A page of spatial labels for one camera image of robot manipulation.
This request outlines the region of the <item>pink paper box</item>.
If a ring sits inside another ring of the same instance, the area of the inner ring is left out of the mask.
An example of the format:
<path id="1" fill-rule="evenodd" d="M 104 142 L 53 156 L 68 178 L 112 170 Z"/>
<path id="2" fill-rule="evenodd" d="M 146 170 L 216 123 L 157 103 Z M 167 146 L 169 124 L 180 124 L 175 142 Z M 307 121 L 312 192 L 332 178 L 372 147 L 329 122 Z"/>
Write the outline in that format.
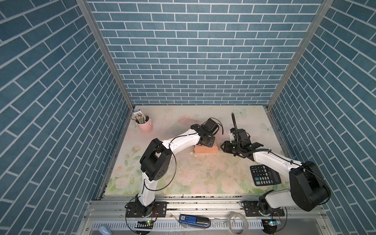
<path id="1" fill-rule="evenodd" d="M 218 152 L 218 146 L 217 146 L 216 140 L 214 141 L 212 147 L 199 146 L 199 145 L 194 146 L 195 154 L 209 154 L 209 153 L 217 153 L 217 152 Z"/>

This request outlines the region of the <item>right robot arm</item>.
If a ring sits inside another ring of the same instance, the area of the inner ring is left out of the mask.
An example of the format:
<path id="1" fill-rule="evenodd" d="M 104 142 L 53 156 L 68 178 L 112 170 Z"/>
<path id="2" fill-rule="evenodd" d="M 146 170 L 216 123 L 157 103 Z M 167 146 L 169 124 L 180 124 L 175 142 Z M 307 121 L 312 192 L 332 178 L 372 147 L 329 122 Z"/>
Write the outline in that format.
<path id="1" fill-rule="evenodd" d="M 299 207 L 309 212 L 330 199 L 331 189 L 315 163 L 295 161 L 270 149 L 262 149 L 262 144 L 250 141 L 244 129 L 234 127 L 230 132 L 234 140 L 221 145 L 223 152 L 265 165 L 289 181 L 289 189 L 268 191 L 259 197 L 258 210 L 261 214 L 269 215 L 281 207 Z"/>

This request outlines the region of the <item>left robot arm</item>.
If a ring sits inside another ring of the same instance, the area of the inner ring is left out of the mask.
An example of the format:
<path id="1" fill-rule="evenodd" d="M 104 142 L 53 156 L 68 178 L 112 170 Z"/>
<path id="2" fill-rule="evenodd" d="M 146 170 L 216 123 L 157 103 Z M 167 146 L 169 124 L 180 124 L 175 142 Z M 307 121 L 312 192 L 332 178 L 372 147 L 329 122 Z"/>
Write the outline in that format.
<path id="1" fill-rule="evenodd" d="M 203 124 L 193 124 L 186 132 L 161 141 L 153 139 L 140 159 L 143 177 L 140 192 L 135 197 L 136 212 L 148 216 L 154 211 L 157 184 L 167 172 L 171 157 L 180 151 L 195 145 L 213 147 L 215 135 L 223 130 L 222 123 L 216 118 L 208 118 Z"/>

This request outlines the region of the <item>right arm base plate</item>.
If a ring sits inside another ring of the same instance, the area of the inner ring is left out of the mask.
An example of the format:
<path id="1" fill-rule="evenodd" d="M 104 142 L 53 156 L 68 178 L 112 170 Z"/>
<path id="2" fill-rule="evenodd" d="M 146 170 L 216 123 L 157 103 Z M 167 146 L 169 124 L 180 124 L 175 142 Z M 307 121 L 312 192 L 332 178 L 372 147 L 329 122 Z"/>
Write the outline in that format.
<path id="1" fill-rule="evenodd" d="M 257 216 L 279 216 L 283 217 L 285 216 L 285 211 L 283 208 L 276 208 L 273 209 L 269 206 L 267 206 L 264 202 L 259 201 L 241 201 L 240 202 L 241 207 L 243 208 L 245 215 L 247 217 L 257 217 Z"/>

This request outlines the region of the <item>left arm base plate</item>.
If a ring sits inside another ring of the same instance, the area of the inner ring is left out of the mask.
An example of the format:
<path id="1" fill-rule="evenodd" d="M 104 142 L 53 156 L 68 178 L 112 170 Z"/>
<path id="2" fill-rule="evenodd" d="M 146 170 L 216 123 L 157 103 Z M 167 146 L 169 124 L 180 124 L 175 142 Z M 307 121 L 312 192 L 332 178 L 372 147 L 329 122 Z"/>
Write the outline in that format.
<path id="1" fill-rule="evenodd" d="M 126 216 L 130 218 L 151 217 L 152 213 L 156 213 L 157 218 L 165 217 L 167 210 L 167 202 L 152 202 L 148 206 L 144 206 L 141 202 L 130 202 L 125 206 Z"/>

